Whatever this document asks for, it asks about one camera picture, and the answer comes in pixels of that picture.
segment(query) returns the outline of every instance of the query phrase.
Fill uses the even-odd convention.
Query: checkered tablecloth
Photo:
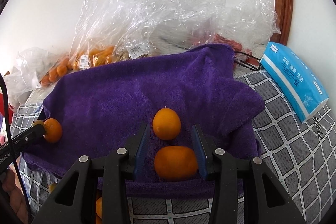
[[[325,105],[313,119],[301,124],[280,88],[266,71],[236,78],[256,90],[265,100],[265,110],[252,120],[262,148],[261,158],[278,176],[308,224],[316,224],[336,199],[335,119]],[[41,104],[19,108],[12,134],[30,127]],[[57,179],[43,171],[30,171],[20,162],[35,215],[46,200],[47,188]],[[244,198],[238,199],[237,223],[244,221]],[[212,199],[173,200],[128,197],[133,224],[207,224]]]

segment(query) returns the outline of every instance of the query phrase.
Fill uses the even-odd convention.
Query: purple towel
[[[106,156],[122,147],[142,122],[168,107],[181,119],[181,132],[166,142],[153,133],[142,174],[127,182],[129,196],[211,198],[213,183],[199,174],[166,182],[154,171],[156,152],[167,145],[192,148],[190,129],[199,123],[218,147],[247,159],[258,155],[251,119],[264,109],[263,99],[232,76],[234,52],[225,45],[197,47],[182,54],[142,58],[92,68],[61,78],[44,100],[47,117],[57,119],[63,136],[31,145],[29,167],[63,176],[81,155]]]

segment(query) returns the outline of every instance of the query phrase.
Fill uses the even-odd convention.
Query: towel fold
[[[199,174],[182,182],[160,179],[154,156],[167,145],[192,148],[190,129],[195,123],[233,156],[258,155],[251,119],[264,109],[264,101],[233,79],[233,60],[230,47],[213,44],[65,75],[43,103],[46,116],[62,125],[61,140],[50,144],[41,139],[23,157],[33,170],[63,176],[81,155],[102,157],[122,147],[142,122],[151,124],[156,112],[168,107],[179,115],[181,132],[168,142],[151,134],[142,174],[126,183],[127,194],[211,198],[214,184]]]

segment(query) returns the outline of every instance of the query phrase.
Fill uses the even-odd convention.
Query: blue tissue package
[[[321,82],[290,48],[269,42],[260,63],[282,89],[302,123],[328,101]]]

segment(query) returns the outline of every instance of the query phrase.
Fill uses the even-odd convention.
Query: human hand
[[[28,213],[25,198],[21,190],[15,184],[15,173],[8,169],[6,177],[2,183],[2,189],[9,195],[9,205],[16,213],[17,217],[24,223],[28,224]]]

